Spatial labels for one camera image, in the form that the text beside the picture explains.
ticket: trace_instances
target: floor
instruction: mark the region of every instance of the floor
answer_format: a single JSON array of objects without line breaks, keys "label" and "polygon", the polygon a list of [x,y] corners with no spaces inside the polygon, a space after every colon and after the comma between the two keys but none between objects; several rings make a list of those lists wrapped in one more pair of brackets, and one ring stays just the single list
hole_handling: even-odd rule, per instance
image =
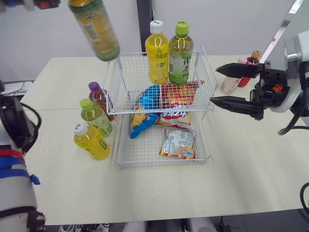
[{"label": "floor", "polygon": [[[221,217],[211,217],[214,225]],[[297,210],[286,210],[261,214],[224,216],[224,224],[230,225],[232,232],[306,232],[308,223]],[[110,232],[121,232],[124,223],[114,223]],[[47,226],[47,232],[58,232],[59,226]]]}]

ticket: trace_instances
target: food wrapper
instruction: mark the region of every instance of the food wrapper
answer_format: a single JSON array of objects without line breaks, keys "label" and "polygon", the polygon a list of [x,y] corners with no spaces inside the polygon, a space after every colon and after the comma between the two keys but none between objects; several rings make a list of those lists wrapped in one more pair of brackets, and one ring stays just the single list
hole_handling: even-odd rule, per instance
[{"label": "food wrapper", "polygon": [[168,83],[162,85],[163,108],[177,108],[179,105],[192,105],[195,92],[204,84],[204,81],[189,81],[185,84],[175,85]]},{"label": "food wrapper", "polygon": [[158,125],[175,126],[194,131],[194,121],[186,106],[193,104],[196,90],[204,81],[190,81],[182,85],[162,85],[163,108],[171,111],[163,112],[157,122]]},{"label": "food wrapper", "polygon": [[173,126],[178,128],[186,128],[195,131],[194,118],[191,112],[163,112],[157,125]]},{"label": "food wrapper", "polygon": [[[153,110],[159,106],[160,86],[153,85],[141,93],[135,110]],[[159,119],[159,113],[136,113],[131,117],[130,138],[136,138],[140,133],[150,128]]]},{"label": "food wrapper", "polygon": [[193,148],[195,133],[193,131],[167,130],[167,140],[164,142],[160,155],[194,160],[196,155]]}]

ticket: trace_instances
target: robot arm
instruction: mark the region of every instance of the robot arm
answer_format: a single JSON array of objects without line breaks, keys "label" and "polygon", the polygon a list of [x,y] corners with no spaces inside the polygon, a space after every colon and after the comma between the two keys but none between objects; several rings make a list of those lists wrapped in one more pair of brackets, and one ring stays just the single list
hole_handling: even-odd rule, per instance
[{"label": "robot arm", "polygon": [[251,90],[249,101],[233,96],[214,97],[211,101],[223,109],[247,114],[256,120],[263,118],[267,108],[279,113],[290,109],[294,117],[278,132],[279,135],[286,134],[299,117],[309,116],[309,31],[287,40],[285,53],[286,71],[272,69],[270,61],[256,66],[231,63],[217,68],[217,72],[229,77],[255,78],[260,75],[260,80]]},{"label": "robot arm", "polygon": [[[0,81],[0,91],[4,88]],[[35,125],[23,106],[38,117]],[[24,155],[35,143],[41,125],[39,114],[14,97],[0,95],[0,231],[43,232],[45,216],[36,211],[33,184],[38,178],[29,175]]]}]

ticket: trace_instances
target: snack bag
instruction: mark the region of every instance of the snack bag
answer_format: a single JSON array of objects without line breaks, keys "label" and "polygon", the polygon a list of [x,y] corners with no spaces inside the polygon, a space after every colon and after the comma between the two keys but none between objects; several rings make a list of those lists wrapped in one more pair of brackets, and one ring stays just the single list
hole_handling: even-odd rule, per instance
[{"label": "snack bag", "polygon": [[157,125],[163,126],[174,126],[179,128],[186,128],[191,131],[195,131],[194,118],[191,112],[181,111],[181,112],[163,112]]},{"label": "snack bag", "polygon": [[[160,86],[153,85],[141,93],[135,105],[135,110],[157,109],[159,105]],[[159,119],[159,113],[135,113],[131,116],[130,138],[134,139],[140,133],[154,125]]]},{"label": "snack bag", "polygon": [[193,131],[167,130],[167,140],[164,142],[160,155],[179,157],[185,160],[194,160],[196,155],[193,149],[195,133]]},{"label": "snack bag", "polygon": [[168,83],[162,85],[162,101],[165,109],[157,122],[158,125],[175,126],[194,131],[193,117],[186,106],[193,104],[195,92],[204,81],[190,81],[182,85]]},{"label": "snack bag", "polygon": [[178,105],[192,105],[195,92],[204,81],[189,81],[182,85],[168,83],[162,85],[163,108],[173,108]]}]

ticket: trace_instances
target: two-tier wire shelf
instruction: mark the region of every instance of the two-tier wire shelf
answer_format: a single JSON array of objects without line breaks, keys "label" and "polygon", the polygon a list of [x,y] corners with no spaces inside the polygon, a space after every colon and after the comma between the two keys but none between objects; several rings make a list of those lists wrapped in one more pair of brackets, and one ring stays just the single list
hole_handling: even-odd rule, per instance
[{"label": "two-tier wire shelf", "polygon": [[136,138],[130,138],[131,114],[168,112],[170,109],[165,107],[162,94],[160,94],[159,102],[154,109],[135,110],[141,93],[153,85],[149,80],[148,60],[145,53],[123,53],[110,65],[112,66],[109,67],[112,68],[112,79],[107,92],[107,99],[109,99],[107,112],[110,115],[117,115],[117,120],[121,120],[121,130],[116,135],[114,146],[116,149],[113,153],[113,159],[119,167],[205,163],[210,157],[211,151],[206,134],[201,132],[201,119],[197,118],[194,111],[212,111],[214,109],[210,97],[214,95],[217,83],[204,48],[201,47],[199,51],[194,51],[190,61],[188,82],[199,83],[195,99],[192,104],[184,105],[177,110],[193,114],[196,132],[194,139],[196,159],[184,160],[159,155],[166,139],[166,130],[175,129],[169,126],[155,125]]}]

